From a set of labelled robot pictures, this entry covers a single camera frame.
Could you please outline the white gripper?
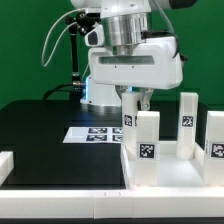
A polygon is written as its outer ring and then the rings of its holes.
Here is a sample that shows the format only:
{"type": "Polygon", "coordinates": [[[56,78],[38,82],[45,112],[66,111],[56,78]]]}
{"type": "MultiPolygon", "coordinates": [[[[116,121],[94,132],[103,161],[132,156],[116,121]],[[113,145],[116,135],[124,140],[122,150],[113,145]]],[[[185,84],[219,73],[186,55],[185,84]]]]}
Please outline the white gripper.
{"type": "Polygon", "coordinates": [[[97,84],[116,85],[119,97],[127,86],[139,87],[140,109],[150,110],[153,89],[172,89],[183,80],[178,37],[169,31],[144,31],[144,40],[131,55],[114,55],[105,46],[103,26],[98,25],[85,36],[90,47],[88,61],[91,77],[97,84]]]}

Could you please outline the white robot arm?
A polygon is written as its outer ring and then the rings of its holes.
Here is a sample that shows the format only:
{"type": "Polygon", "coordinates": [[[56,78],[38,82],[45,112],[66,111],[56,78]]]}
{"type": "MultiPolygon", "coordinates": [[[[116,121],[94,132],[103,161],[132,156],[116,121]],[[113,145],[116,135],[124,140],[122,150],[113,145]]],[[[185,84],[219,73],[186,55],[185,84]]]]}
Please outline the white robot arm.
{"type": "Polygon", "coordinates": [[[149,108],[155,89],[172,89],[183,80],[178,37],[172,27],[152,28],[153,11],[192,7],[197,0],[70,0],[89,47],[90,75],[81,105],[99,112],[121,110],[121,94],[143,93],[149,108]]]}

